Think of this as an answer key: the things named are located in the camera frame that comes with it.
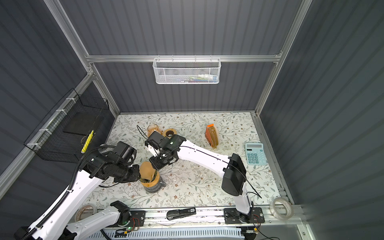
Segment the green glass dripper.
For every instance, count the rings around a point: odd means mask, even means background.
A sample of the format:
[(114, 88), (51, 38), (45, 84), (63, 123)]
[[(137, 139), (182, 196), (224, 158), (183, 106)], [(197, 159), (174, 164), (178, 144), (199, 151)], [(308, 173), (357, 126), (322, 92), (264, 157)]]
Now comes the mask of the green glass dripper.
[(153, 181), (154, 181), (155, 179), (144, 179), (144, 178), (140, 178), (140, 182), (142, 183), (142, 184), (150, 184), (150, 183), (152, 183)]

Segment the orange glass pitcher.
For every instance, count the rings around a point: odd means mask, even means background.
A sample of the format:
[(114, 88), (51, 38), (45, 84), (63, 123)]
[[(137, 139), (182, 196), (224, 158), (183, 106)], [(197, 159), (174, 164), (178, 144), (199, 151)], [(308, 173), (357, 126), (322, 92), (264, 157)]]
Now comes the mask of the orange glass pitcher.
[(147, 136), (149, 137), (153, 132), (157, 132), (159, 134), (163, 134), (162, 130), (159, 128), (157, 124), (151, 124), (147, 127)]

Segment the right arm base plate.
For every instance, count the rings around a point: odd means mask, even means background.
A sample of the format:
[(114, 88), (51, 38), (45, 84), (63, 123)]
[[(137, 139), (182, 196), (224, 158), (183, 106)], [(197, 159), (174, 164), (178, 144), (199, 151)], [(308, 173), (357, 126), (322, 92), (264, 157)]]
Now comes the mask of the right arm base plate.
[(264, 213), (259, 207), (251, 207), (248, 214), (237, 211), (236, 208), (224, 209), (225, 223), (227, 225), (235, 224), (263, 224), (265, 223)]

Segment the grey glass pitcher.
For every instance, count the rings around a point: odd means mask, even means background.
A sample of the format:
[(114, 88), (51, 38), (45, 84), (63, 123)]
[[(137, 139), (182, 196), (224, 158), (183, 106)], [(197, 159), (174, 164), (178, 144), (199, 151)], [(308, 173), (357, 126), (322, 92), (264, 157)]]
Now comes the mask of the grey glass pitcher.
[(156, 183), (153, 187), (145, 187), (145, 190), (147, 193), (153, 194), (158, 192), (161, 188), (166, 187), (167, 184), (160, 180), (158, 183)]

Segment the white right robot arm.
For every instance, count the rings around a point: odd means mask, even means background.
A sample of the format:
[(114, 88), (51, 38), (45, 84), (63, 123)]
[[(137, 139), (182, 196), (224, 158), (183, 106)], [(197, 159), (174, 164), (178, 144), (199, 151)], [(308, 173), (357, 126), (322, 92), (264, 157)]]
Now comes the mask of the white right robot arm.
[(237, 154), (225, 156), (201, 148), (179, 135), (170, 139), (154, 132), (145, 141), (145, 146), (153, 155), (150, 163), (160, 170), (178, 160), (185, 160), (204, 167), (222, 179), (222, 190), (234, 197), (237, 218), (248, 223), (252, 218), (252, 201), (248, 197), (247, 171)]

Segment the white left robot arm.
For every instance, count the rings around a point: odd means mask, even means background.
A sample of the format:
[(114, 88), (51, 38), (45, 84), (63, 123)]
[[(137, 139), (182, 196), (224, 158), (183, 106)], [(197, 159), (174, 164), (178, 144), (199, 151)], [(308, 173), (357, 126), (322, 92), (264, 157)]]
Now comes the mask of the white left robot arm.
[(88, 151), (76, 165), (68, 187), (54, 203), (28, 227), (20, 227), (16, 240), (83, 240), (103, 228), (117, 224), (126, 227), (131, 221), (130, 208), (115, 201), (104, 211), (78, 223), (69, 221), (87, 196), (104, 180), (131, 183), (140, 179), (139, 166), (134, 164), (136, 149), (112, 146), (100, 153), (99, 148)]

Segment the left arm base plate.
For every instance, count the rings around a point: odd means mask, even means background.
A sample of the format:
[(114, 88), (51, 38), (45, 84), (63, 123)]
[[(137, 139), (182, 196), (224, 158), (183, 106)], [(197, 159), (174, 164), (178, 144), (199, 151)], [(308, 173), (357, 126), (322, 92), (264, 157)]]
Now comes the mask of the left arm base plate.
[(123, 214), (118, 218), (118, 221), (113, 225), (109, 225), (108, 228), (117, 227), (143, 227), (146, 217), (146, 211), (130, 211), (128, 214)]

